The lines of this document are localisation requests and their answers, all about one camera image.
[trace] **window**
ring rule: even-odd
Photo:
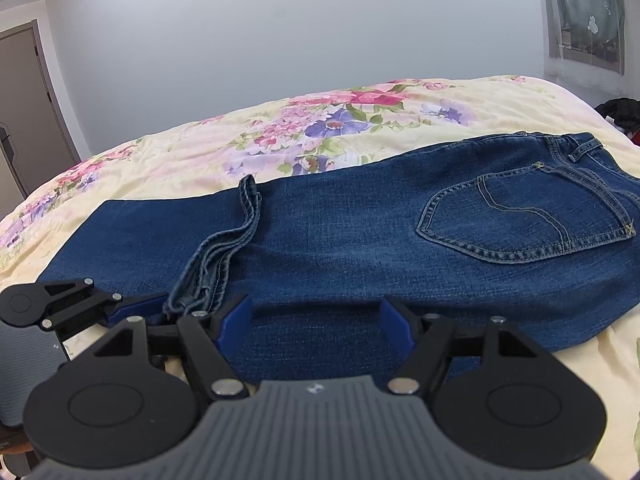
[[[624,0],[545,0],[549,56],[624,73]]]

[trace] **jeans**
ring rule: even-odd
[[[591,134],[478,137],[239,191],[106,202],[40,278],[172,290],[171,313],[245,292],[254,322],[229,356],[242,377],[381,383],[399,365],[379,326],[385,294],[466,324],[504,316],[550,351],[596,335],[640,300],[639,195]]]

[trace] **bedsheet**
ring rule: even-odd
[[[0,290],[32,282],[105,200],[183,198],[382,160],[438,142],[517,131],[591,132],[640,178],[640,148],[567,90],[544,80],[396,80],[257,105],[126,142],[37,189],[0,221]],[[66,342],[77,355],[102,331]],[[558,352],[604,400],[609,417],[593,462],[614,480],[638,469],[636,307],[583,345]]]

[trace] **waistband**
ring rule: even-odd
[[[606,150],[602,143],[593,134],[584,132],[580,134],[564,134],[554,136],[542,135],[547,143],[553,158],[561,164],[574,165],[583,162],[583,157],[604,168],[616,176],[620,176],[636,185],[640,185],[640,179],[623,171],[616,163],[613,156]]]

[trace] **back pocket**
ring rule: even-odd
[[[536,162],[443,189],[425,206],[417,233],[480,260],[524,264],[626,240],[636,231],[602,181]]]

